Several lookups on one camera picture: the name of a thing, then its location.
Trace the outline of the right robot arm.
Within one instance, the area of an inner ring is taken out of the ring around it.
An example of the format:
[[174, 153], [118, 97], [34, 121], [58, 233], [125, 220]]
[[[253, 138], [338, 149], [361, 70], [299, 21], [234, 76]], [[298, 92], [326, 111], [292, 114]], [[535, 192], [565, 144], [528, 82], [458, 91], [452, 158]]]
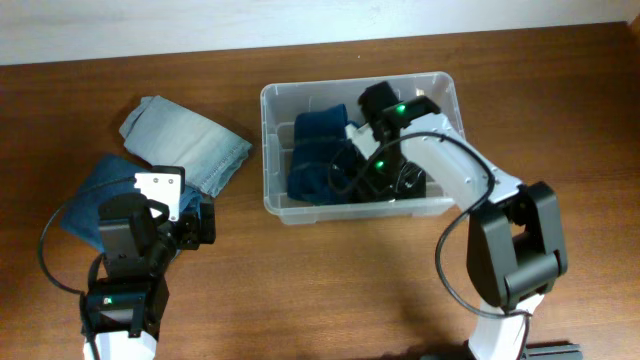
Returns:
[[482, 302], [460, 304], [477, 315], [461, 346], [434, 359], [580, 359], [577, 344], [531, 345], [531, 318], [556, 280], [568, 270], [557, 196], [549, 185], [522, 183], [479, 153], [452, 129], [424, 95], [400, 101], [387, 82], [368, 87], [358, 103], [366, 123], [353, 144], [379, 170], [400, 173], [401, 159], [424, 170], [460, 209], [443, 231], [435, 254], [463, 221], [469, 223], [466, 269]]

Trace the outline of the dark blue jeans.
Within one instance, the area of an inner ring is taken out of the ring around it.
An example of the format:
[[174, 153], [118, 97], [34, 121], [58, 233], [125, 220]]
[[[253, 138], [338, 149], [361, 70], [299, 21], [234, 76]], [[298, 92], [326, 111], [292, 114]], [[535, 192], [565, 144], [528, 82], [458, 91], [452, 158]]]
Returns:
[[132, 182], [124, 182], [93, 190], [85, 195], [83, 192], [107, 182], [150, 171], [150, 168], [140, 167], [120, 156], [105, 155], [78, 189], [60, 220], [60, 226], [102, 253], [104, 246], [99, 232], [98, 214], [100, 205], [117, 195], [138, 193], [139, 190], [134, 188]]

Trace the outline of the black taped cloth bundle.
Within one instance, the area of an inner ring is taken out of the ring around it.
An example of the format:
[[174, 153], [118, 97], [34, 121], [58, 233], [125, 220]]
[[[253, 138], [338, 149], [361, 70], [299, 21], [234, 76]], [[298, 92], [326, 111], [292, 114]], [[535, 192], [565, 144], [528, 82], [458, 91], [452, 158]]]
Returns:
[[405, 162], [398, 173], [394, 193], [397, 199], [424, 198], [426, 172], [412, 162]]

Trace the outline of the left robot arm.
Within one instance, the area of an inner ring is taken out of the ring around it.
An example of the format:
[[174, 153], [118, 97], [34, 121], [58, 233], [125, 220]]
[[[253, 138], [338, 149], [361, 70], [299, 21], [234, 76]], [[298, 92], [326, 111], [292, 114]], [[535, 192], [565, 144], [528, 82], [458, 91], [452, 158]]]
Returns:
[[170, 296], [165, 273], [178, 252], [216, 239], [215, 208], [172, 220], [169, 207], [142, 194], [115, 196], [99, 207], [104, 252], [92, 263], [80, 315], [86, 359], [153, 359]]

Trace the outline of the light blue jeans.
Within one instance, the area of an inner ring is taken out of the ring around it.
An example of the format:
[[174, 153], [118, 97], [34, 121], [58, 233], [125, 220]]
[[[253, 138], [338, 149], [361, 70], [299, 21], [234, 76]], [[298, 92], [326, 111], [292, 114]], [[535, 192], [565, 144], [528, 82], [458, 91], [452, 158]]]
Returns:
[[249, 157], [251, 144], [222, 125], [161, 96], [147, 96], [119, 128], [131, 154], [185, 169], [186, 183], [216, 197]]

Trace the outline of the dark teal cloth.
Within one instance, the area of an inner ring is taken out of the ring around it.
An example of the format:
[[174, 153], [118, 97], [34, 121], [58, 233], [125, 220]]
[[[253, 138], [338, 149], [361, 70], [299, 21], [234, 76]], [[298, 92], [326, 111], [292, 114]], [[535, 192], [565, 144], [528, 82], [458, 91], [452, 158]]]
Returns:
[[338, 104], [323, 111], [300, 113], [294, 122], [294, 148], [287, 176], [290, 199], [312, 205], [338, 205], [349, 202], [348, 194], [337, 188], [351, 182], [357, 156], [347, 144], [349, 125], [346, 106]]

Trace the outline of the clear plastic storage container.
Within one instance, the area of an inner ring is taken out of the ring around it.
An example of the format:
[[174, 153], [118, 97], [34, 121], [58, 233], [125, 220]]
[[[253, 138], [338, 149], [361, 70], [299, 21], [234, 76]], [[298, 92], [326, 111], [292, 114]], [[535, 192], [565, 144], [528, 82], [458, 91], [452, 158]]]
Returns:
[[433, 180], [427, 182], [423, 198], [408, 200], [314, 206], [288, 196], [296, 117], [344, 104], [348, 118], [362, 124], [364, 117], [357, 99], [366, 88], [383, 81], [389, 82], [401, 100], [427, 96], [448, 117], [451, 128], [465, 135], [454, 79], [446, 72], [269, 84], [260, 94], [263, 199], [269, 213], [286, 225], [302, 225], [373, 217], [438, 216], [455, 204]]

